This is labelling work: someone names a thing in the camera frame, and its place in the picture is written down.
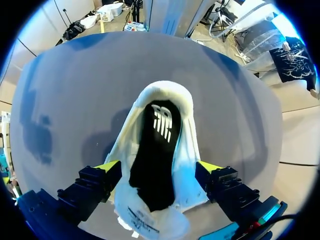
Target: white floor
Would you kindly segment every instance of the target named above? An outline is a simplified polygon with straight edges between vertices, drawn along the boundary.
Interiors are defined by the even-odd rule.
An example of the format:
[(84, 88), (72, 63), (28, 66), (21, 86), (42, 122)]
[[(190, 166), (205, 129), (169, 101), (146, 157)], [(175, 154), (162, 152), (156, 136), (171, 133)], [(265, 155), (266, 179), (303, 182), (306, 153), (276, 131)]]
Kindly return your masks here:
[[(301, 209), (313, 186), (316, 174), (316, 166), (279, 164), (272, 195), (288, 204), (284, 214), (295, 214)], [(289, 220), (276, 223), (271, 229), (273, 239), (276, 239), (289, 223)]]

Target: round gray tabletop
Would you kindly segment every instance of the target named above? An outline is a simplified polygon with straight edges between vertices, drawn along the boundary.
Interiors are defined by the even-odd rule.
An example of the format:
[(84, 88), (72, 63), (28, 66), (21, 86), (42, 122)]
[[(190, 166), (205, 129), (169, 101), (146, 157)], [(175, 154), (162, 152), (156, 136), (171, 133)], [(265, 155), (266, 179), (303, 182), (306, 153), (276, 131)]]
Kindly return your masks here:
[[(74, 39), (24, 67), (13, 99), (10, 140), (22, 192), (71, 185), (84, 166), (104, 162), (139, 93), (160, 80), (191, 93), (201, 159), (232, 166), (266, 199), (281, 154), (282, 113), (274, 94), (236, 62), (191, 40), (148, 32)], [(196, 239), (229, 223), (217, 204), (188, 210)], [(99, 204), (80, 227), (131, 239), (114, 206)]]

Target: black cable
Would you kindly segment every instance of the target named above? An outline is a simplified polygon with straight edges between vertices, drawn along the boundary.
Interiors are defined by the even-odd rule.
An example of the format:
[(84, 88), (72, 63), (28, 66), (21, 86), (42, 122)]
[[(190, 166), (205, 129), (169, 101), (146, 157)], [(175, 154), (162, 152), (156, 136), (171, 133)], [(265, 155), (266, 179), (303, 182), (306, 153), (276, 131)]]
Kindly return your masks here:
[(268, 73), (268, 72), (276, 72), (277, 69), (271, 69), (269, 71), (256, 71), (256, 70), (252, 70), (252, 69), (248, 69), (249, 71), (253, 71), (253, 72), (256, 72), (256, 73)]
[(130, 17), (130, 13), (131, 13), (131, 10), (129, 10), (128, 14), (125, 16), (125, 24), (123, 25), (122, 31), (125, 30), (125, 26), (127, 25), (129, 17)]
[(294, 219), (296, 218), (297, 215), (296, 214), (288, 214), (288, 215), (283, 215), (283, 216), (278, 216), (278, 217), (275, 217), (274, 219), (269, 219), (268, 221), (266, 221), (264, 224), (258, 226), (257, 228), (253, 229), (249, 234), (248, 234), (248, 237), (256, 234), (257, 232), (259, 232), (260, 230), (262, 229), (265, 229), (267, 227), (270, 227), (271, 225), (279, 222), (279, 221), (282, 221), (282, 220), (285, 220), (285, 219)]
[(6, 101), (2, 101), (0, 100), (1, 103), (4, 103), (4, 104), (9, 104), (9, 105), (12, 105), (12, 103), (9, 103), (9, 102), (6, 102)]
[(72, 22), (70, 21), (68, 15), (67, 15), (67, 10), (64, 8), (62, 11), (64, 11), (64, 14), (66, 15), (66, 18), (69, 20), (70, 25), (72, 24)]
[(215, 9), (215, 12), (220, 12), (223, 8), (225, 8), (228, 4), (230, 3), (230, 0), (223, 6), (222, 3), (221, 3), (221, 6), (220, 7), (217, 7)]
[(291, 162), (284, 162), (284, 161), (280, 161), (279, 163), (293, 165), (293, 166), (301, 166), (301, 167), (318, 167), (319, 166), (319, 164), (301, 164), (301, 163), (291, 163)]
[(7, 74), (7, 71), (8, 71), (8, 68), (9, 68), (9, 65), (10, 65), (10, 62), (11, 62), (11, 59), (12, 59), (12, 56), (14, 55), (14, 50), (15, 50), (15, 46), (16, 44), (13, 45), (11, 51), (9, 52), (10, 53), (10, 57), (9, 59), (7, 60), (7, 65), (5, 67), (5, 70), (3, 71), (3, 75), (1, 76), (1, 80), (0, 80), (0, 85), (2, 84), (3, 80), (5, 79), (5, 76)]
[(57, 3), (56, 3), (56, 0), (53, 0), (53, 1), (54, 1), (55, 6), (56, 6), (56, 9), (58, 10), (58, 12), (59, 12), (59, 14), (60, 14), (60, 17), (62, 18), (62, 21), (64, 22), (65, 26), (68, 28), (68, 25), (66, 24), (64, 18), (63, 18), (62, 15), (61, 15), (61, 12), (60, 12), (60, 10), (59, 10), (59, 8), (58, 8), (58, 5), (57, 5)]
[(35, 55), (34, 52), (31, 51), (19, 38), (18, 38), (18, 41), (19, 41), (26, 49), (28, 49), (28, 51), (29, 51), (30, 53), (32, 53), (35, 57), (37, 57), (37, 55)]

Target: cable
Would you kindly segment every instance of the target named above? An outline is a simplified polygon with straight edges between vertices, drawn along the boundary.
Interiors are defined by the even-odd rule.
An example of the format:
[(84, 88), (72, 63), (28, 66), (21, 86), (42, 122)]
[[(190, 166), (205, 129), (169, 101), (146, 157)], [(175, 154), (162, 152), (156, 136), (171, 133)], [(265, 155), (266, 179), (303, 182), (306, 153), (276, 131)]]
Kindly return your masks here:
[(131, 10), (128, 12), (128, 14), (125, 16), (125, 23), (123, 25), (123, 28), (122, 28), (122, 31), (125, 30), (125, 26), (127, 25), (128, 23), (128, 20), (129, 20), (129, 16), (131, 15)]
[(196, 42), (201, 41), (201, 42), (210, 42), (212, 41), (212, 39), (216, 39), (219, 38), (220, 36), (222, 36), (223, 34), (225, 34), (229, 29), (231, 29), (232, 27), (234, 27), (235, 25), (237, 25), (238, 23), (240, 23), (242, 20), (244, 20), (246, 17), (248, 17), (249, 15), (251, 15), (254, 11), (258, 10), (259, 8), (262, 8), (265, 5), (270, 4), (270, 2), (264, 2), (262, 4), (259, 4), (258, 6), (254, 7), (252, 10), (250, 10), (248, 13), (246, 13), (245, 15), (243, 15), (242, 17), (240, 17), (236, 22), (234, 22), (233, 24), (231, 24), (229, 27), (227, 27), (224, 31), (222, 31), (220, 34), (218, 34), (217, 36), (213, 36), (211, 35), (211, 28), (213, 27), (213, 23), (211, 23), (210, 27), (209, 27), (209, 35), (211, 38), (207, 38), (207, 39), (196, 39)]
[(300, 164), (300, 163), (291, 163), (291, 162), (284, 162), (284, 161), (280, 161), (279, 163), (293, 165), (293, 166), (300, 166), (300, 167), (318, 167), (319, 166), (319, 164)]
[(10, 54), (10, 57), (8, 60), (6, 60), (5, 62), (7, 62), (7, 65), (5, 67), (5, 70), (3, 71), (3, 75), (1, 76), (1, 80), (0, 80), (0, 85), (2, 84), (3, 80), (5, 79), (5, 76), (7, 74), (7, 71), (8, 71), (8, 68), (9, 68), (9, 65), (10, 65), (10, 62), (11, 62), (11, 59), (12, 59), (12, 56), (14, 55), (14, 50), (15, 50), (15, 47), (16, 47), (16, 42), (14, 42), (12, 48), (11, 48), (11, 51), (9, 52)]
[(19, 38), (17, 38), (17, 39), (30, 53), (32, 53), (35, 57), (37, 57), (37, 55), (35, 55), (34, 52), (31, 51)]
[(6, 102), (6, 101), (0, 100), (0, 102), (1, 102), (1, 103), (4, 103), (4, 104), (12, 105), (12, 103), (9, 103), (9, 102)]
[(64, 18), (63, 18), (62, 15), (61, 15), (61, 12), (60, 12), (60, 10), (59, 10), (59, 8), (58, 8), (58, 5), (57, 5), (57, 3), (56, 3), (56, 0), (53, 0), (53, 1), (54, 1), (55, 6), (56, 6), (56, 9), (58, 10), (58, 12), (59, 12), (59, 14), (60, 14), (60, 17), (62, 18), (62, 21), (64, 22), (65, 26), (68, 28), (68, 25), (66, 24)]
[(273, 224), (275, 224), (275, 223), (277, 223), (279, 221), (282, 221), (282, 220), (285, 220), (285, 219), (294, 219), (296, 217), (297, 217), (297, 214), (288, 214), (288, 215), (283, 215), (283, 216), (276, 217), (274, 219), (270, 219), (270, 220), (266, 221), (264, 224), (258, 226), (254, 230), (252, 230), (248, 234), (248, 236), (252, 236), (253, 234), (259, 232), (260, 230), (265, 229), (265, 228), (267, 228), (267, 227), (269, 227), (269, 226), (271, 226), (271, 225), (273, 225)]
[(221, 3), (221, 6), (220, 7), (217, 7), (216, 9), (215, 9), (215, 12), (217, 13), (217, 12), (220, 12), (223, 8), (225, 8), (228, 4), (230, 3), (230, 0), (223, 6), (222, 5), (222, 3)]
[(256, 72), (256, 73), (268, 73), (268, 72), (275, 72), (277, 71), (277, 69), (271, 69), (269, 71), (256, 71), (256, 70), (252, 70), (252, 69), (248, 69), (249, 71), (253, 71), (253, 72)]

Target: white wall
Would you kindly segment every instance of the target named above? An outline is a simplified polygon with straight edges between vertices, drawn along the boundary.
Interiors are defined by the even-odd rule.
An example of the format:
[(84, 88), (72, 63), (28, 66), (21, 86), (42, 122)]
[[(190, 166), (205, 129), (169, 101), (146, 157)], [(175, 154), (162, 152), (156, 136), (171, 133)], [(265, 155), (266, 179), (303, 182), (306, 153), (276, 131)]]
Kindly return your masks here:
[(281, 162), (319, 164), (320, 106), (283, 113)]
[[(70, 24), (63, 9), (67, 10), (70, 20), (74, 22), (83, 18), (95, 8), (93, 0), (56, 0), (56, 3), (57, 6), (54, 0), (48, 0), (29, 19), (18, 35), (18, 39), (23, 44), (17, 40), (14, 43), (12, 55), (9, 54), (9, 58), (11, 58), (8, 61), (7, 70), (0, 85), (0, 101), (12, 103), (24, 65), (37, 55), (53, 48), (61, 39)], [(0, 111), (7, 111), (7, 106), (3, 106), (3, 109), (1, 107), (2, 105), (0, 105)]]

